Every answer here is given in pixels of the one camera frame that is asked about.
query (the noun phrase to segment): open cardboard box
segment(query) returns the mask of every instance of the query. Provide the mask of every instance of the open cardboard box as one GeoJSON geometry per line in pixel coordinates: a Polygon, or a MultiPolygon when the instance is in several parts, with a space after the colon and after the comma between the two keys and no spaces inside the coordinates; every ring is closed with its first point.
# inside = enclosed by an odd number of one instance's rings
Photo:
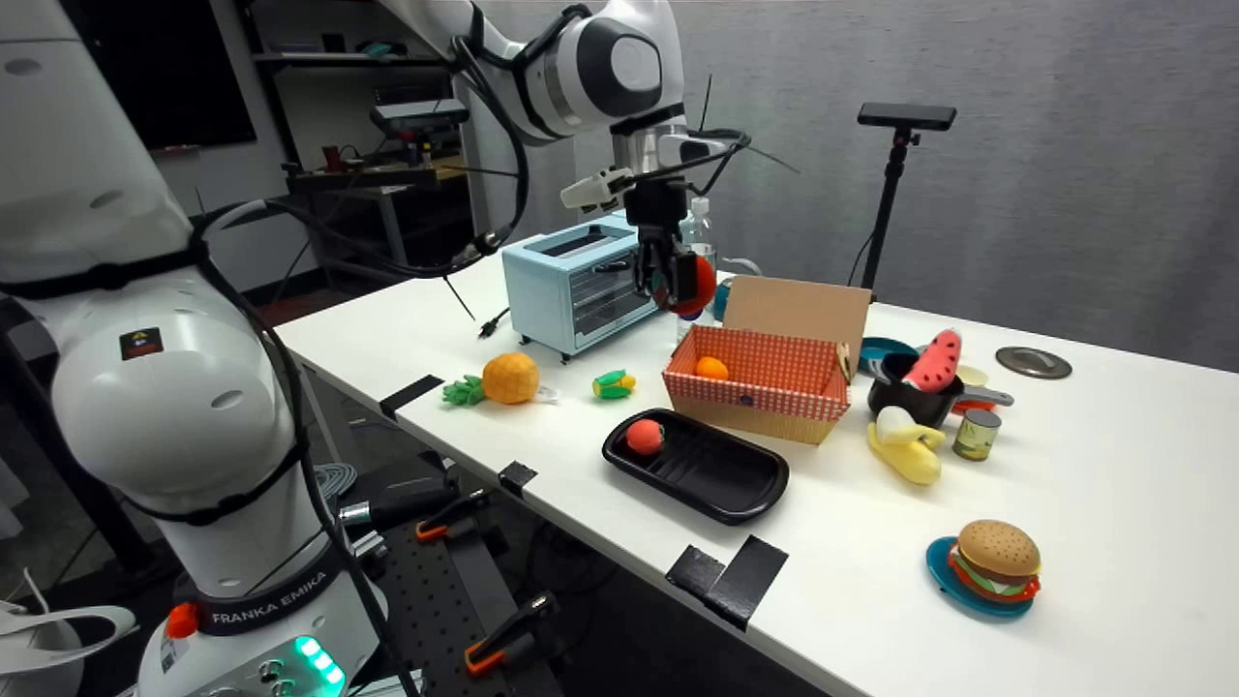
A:
{"type": "Polygon", "coordinates": [[[872,293],[861,287],[738,275],[724,327],[692,327],[661,380],[675,412],[792,443],[825,443],[849,416],[872,293]],[[733,380],[697,377],[715,357],[733,380]]]}

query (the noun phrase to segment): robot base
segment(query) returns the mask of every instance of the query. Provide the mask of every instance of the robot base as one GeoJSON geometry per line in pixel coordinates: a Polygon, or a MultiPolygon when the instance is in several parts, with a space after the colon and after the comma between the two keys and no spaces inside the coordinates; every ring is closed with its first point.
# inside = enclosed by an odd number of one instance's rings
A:
{"type": "Polygon", "coordinates": [[[338,697],[379,652],[351,582],[341,575],[295,615],[245,637],[170,638],[153,629],[137,697],[338,697]]]}

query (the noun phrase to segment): toy burger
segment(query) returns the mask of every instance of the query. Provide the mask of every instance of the toy burger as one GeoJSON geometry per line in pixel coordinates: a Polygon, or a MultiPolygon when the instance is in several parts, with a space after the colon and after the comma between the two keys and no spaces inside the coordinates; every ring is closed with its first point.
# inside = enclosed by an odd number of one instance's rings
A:
{"type": "Polygon", "coordinates": [[[1001,519],[977,519],[959,537],[936,537],[924,563],[948,602],[992,621],[1023,615],[1040,594],[1036,542],[1001,519]]]}

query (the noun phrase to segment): black pot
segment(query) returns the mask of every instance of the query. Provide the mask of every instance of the black pot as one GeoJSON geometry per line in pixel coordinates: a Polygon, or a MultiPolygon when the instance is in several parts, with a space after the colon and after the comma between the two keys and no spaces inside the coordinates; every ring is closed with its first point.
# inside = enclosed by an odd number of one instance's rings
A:
{"type": "Polygon", "coordinates": [[[901,384],[901,377],[919,364],[919,357],[889,351],[884,357],[875,384],[868,386],[868,419],[879,419],[884,406],[906,406],[906,416],[923,428],[939,428],[952,416],[958,394],[964,394],[964,384],[952,380],[939,390],[919,390],[901,384]]]}

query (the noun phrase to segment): white table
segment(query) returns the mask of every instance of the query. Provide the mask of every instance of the white table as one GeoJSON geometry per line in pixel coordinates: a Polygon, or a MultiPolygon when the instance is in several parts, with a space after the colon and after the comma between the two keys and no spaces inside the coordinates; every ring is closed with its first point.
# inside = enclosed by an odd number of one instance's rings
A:
{"type": "MultiPolygon", "coordinates": [[[[454,279],[475,318],[505,309],[505,275],[488,261],[454,279]]],[[[692,597],[661,575],[686,548],[733,563],[747,535],[786,549],[742,637],[756,652],[828,695],[1239,695],[1239,377],[1097,346],[1072,346],[898,305],[875,305],[868,333],[930,342],[964,333],[964,364],[1017,400],[986,466],[943,456],[930,491],[908,491],[863,444],[868,380],[825,444],[750,439],[791,462],[781,505],[750,528],[721,528],[601,456],[605,435],[667,406],[661,364],[676,322],[563,364],[530,346],[541,384],[533,406],[448,412],[424,394],[397,424],[475,466],[537,469],[525,506],[592,542],[632,575],[692,597]],[[994,364],[999,346],[1036,346],[1072,360],[1065,384],[1036,384],[994,364]],[[601,406],[592,377],[626,368],[637,390],[601,406]],[[967,519],[1010,519],[1040,548],[1040,602],[1017,624],[979,624],[943,603],[924,575],[924,548],[967,519]]],[[[434,372],[475,377],[514,348],[505,327],[475,342],[475,322],[445,283],[414,279],[279,330],[324,380],[364,404],[434,372]]]]}

